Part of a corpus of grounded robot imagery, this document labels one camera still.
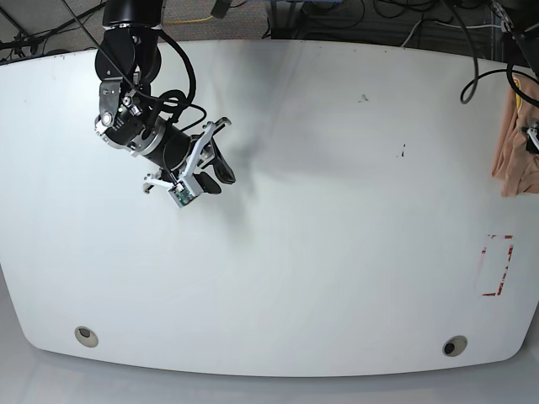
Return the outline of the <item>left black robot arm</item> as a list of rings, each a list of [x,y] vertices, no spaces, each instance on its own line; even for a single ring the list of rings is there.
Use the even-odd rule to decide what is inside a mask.
[[[506,51],[507,66],[505,69],[480,74],[478,58],[473,49],[471,36],[462,25],[461,28],[472,50],[474,76],[462,89],[460,101],[462,104],[467,104],[472,99],[481,78],[504,72],[515,95],[537,109],[538,97],[518,89],[513,76],[517,73],[515,69],[517,66],[526,66],[533,72],[533,75],[522,73],[522,76],[538,84],[538,1],[488,1],[488,4],[499,17],[502,30],[511,37],[515,46],[513,50]]]

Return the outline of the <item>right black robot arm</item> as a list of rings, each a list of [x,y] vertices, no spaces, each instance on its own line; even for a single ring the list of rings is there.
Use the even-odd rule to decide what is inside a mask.
[[[221,154],[214,136],[230,121],[200,119],[200,134],[188,135],[176,123],[194,107],[195,70],[184,50],[162,28],[163,1],[109,1],[104,8],[104,37],[95,58],[99,87],[97,135],[109,146],[146,158],[158,168],[145,177],[144,192],[163,186],[185,206],[201,194],[219,194],[233,184],[235,174]],[[188,90],[168,90],[152,96],[164,40],[179,55]]]

